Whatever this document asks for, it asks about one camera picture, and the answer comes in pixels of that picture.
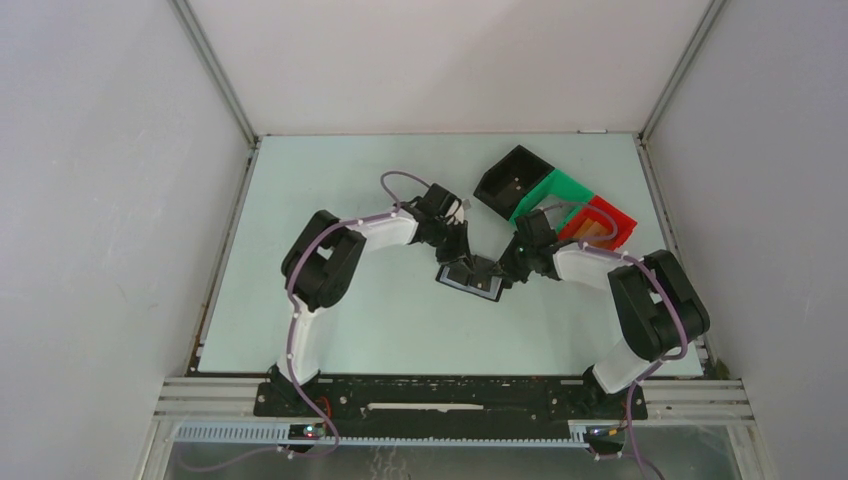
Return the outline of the green plastic bin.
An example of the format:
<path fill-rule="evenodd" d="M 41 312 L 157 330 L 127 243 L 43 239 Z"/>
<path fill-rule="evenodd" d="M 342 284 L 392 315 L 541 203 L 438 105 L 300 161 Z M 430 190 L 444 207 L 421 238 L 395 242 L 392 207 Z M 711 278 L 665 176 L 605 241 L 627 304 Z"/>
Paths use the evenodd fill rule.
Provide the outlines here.
<path fill-rule="evenodd" d="M 595 193 L 592 190 L 558 169 L 554 169 L 552 172 L 544 175 L 531 186 L 518 187 L 517 192 L 519 194 L 519 202 L 508 217 L 508 221 L 512 225 L 515 225 L 515 220 L 518 216 L 533 210 L 548 197 L 554 197 L 556 199 L 555 204 L 562 202 L 568 203 L 568 206 L 562 207 L 554 217 L 556 221 L 554 229 L 557 232 L 561 231 L 567 222 L 576 215 L 579 211 L 578 204 L 589 203 L 595 197 Z"/>

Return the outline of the orange card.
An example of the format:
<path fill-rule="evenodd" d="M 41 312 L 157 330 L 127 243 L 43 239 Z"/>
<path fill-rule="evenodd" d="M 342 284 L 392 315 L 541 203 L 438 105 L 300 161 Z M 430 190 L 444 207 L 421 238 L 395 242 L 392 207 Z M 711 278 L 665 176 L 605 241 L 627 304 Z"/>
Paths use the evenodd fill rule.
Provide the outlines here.
<path fill-rule="evenodd" d="M 612 233 L 604 224 L 586 219 L 575 231 L 573 237 L 586 242 L 603 242 Z"/>

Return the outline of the black card holder wallet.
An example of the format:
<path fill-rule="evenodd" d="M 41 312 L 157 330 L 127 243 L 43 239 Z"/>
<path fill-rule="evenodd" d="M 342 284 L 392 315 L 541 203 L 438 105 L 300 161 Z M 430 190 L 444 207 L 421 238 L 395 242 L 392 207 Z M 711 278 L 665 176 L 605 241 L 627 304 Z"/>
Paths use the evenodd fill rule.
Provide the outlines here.
<path fill-rule="evenodd" d="M 439 284 L 492 302 L 498 302 L 503 291 L 513 286 L 503 276 L 503 270 L 496 261 L 479 255 L 474 255 L 469 262 L 442 265 L 435 280 Z"/>

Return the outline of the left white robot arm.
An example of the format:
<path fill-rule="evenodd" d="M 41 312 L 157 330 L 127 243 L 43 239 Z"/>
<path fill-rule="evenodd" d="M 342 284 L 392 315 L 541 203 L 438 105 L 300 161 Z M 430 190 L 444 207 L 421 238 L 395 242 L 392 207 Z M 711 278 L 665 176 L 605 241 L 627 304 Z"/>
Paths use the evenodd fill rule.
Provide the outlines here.
<path fill-rule="evenodd" d="M 362 257 L 394 246 L 450 244 L 467 227 L 469 202 L 439 184 L 422 196 L 395 201 L 372 215 L 341 219 L 317 211 L 283 259 L 281 273 L 292 319 L 277 367 L 286 378 L 277 402 L 292 416 L 304 416 L 316 403 L 307 383 L 321 369 L 323 344 L 333 322 L 321 318 L 349 290 Z"/>

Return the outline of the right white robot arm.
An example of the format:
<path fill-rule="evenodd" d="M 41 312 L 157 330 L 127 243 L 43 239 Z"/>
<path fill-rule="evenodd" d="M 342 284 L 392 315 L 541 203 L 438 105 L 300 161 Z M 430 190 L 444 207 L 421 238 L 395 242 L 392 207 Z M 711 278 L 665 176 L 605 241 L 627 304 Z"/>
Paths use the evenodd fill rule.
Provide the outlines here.
<path fill-rule="evenodd" d="M 534 210 L 517 219 L 491 273 L 509 283 L 524 283 L 535 273 L 610 293 L 622 338 L 587 369 L 581 392 L 585 411 L 606 418 L 620 407 L 623 390 L 685 358 L 711 321 L 673 253 L 660 249 L 636 258 L 599 243 L 595 237 L 559 238 L 547 215 Z"/>

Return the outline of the red plastic bin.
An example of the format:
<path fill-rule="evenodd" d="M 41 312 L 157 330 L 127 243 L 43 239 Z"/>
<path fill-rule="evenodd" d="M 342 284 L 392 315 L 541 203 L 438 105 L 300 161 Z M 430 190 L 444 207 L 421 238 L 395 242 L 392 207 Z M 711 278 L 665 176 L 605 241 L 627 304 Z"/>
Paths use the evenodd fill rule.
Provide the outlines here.
<path fill-rule="evenodd" d="M 600 196 L 595 196 L 588 206 L 578 205 L 579 211 L 558 232 L 559 240 L 576 240 L 573 235 L 586 220 L 592 219 L 604 224 L 612 233 L 603 242 L 589 242 L 592 246 L 614 251 L 621 247 L 637 228 L 638 222 Z"/>

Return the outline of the black credit card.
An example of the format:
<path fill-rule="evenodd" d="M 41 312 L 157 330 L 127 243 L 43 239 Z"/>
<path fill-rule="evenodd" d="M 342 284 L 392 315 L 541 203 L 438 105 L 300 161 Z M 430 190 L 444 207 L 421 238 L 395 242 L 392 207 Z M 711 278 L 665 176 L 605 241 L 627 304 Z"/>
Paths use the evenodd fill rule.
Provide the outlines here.
<path fill-rule="evenodd" d="M 479 290 L 490 290 L 493 284 L 493 269 L 496 263 L 488 258 L 475 255 L 474 270 L 466 275 L 465 284 Z"/>

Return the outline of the black plastic bin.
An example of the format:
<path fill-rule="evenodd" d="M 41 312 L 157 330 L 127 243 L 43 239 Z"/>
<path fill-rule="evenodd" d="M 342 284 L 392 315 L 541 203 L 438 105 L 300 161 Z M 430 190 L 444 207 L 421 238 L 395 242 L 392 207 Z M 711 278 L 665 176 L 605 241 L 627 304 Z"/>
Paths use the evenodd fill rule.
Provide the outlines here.
<path fill-rule="evenodd" d="M 517 145 L 483 173 L 474 197 L 510 221 L 519 204 L 554 171 L 554 167 L 523 145 Z"/>

